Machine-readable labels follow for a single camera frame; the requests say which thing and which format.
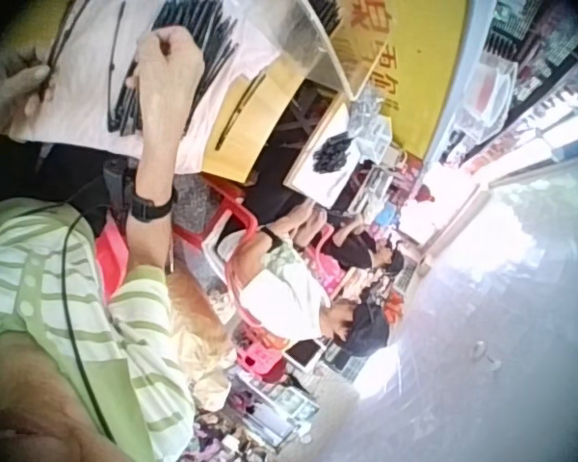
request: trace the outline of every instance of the white sheet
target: white sheet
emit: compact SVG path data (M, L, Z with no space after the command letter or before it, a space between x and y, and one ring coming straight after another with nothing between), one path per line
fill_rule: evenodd
M58 61L53 100L44 103L32 119L17 117L11 127L11 138L82 145L141 157L141 135L121 137L118 132L107 131L108 71L120 3L121 0L91 0ZM163 3L160 0L126 2L114 57L112 107L135 56L137 40L149 31ZM231 82L240 75L254 78L278 56L278 50L244 18L231 0L224 0L223 6L225 14L238 19L233 40L240 46L197 106L189 131L178 148L176 173L201 170L205 144Z

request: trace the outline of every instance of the white table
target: white table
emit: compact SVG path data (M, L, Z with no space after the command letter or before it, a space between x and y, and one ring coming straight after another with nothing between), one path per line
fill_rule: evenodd
M326 208L331 207L359 162L359 151L352 145L348 149L347 163L334 173L317 173L314 170L314 156L328 138L347 131L348 125L349 109L346 99L344 95L338 94L287 173L284 185Z

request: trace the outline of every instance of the man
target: man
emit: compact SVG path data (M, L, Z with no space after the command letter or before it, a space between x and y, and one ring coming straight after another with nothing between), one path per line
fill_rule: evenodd
M129 271L108 306L81 219L88 210L30 196L0 201L0 460L169 461L193 434L163 267L177 146L203 60L181 27L150 34L138 59L131 84L144 153L135 193L157 218L131 212ZM49 69L28 55L0 64L1 131Z

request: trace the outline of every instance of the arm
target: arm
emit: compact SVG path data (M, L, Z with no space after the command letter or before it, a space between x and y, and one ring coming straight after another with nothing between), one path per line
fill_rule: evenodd
M357 218L355 218L349 224L340 228L338 231L334 233L334 235L331 237L332 242L337 247L340 247L342 244L345 243L349 235L353 234L356 228L358 228L361 225L362 225L362 217L357 216Z
M169 48L167 55L162 48ZM147 36L138 51L139 85L144 119L144 153L135 177L139 197L154 205L171 199L177 147L203 72L201 52L182 27L160 29ZM149 223L126 221L128 268L163 268L171 239L171 215Z

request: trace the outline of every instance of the wristwatch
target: wristwatch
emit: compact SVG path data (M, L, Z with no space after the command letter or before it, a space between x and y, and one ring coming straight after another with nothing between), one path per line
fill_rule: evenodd
M177 191L171 188L171 198L164 205L154 205L149 199L139 197L133 191L133 200L131 201L131 215L134 219L144 223L150 223L158 218L166 217L173 207L173 203L177 202Z

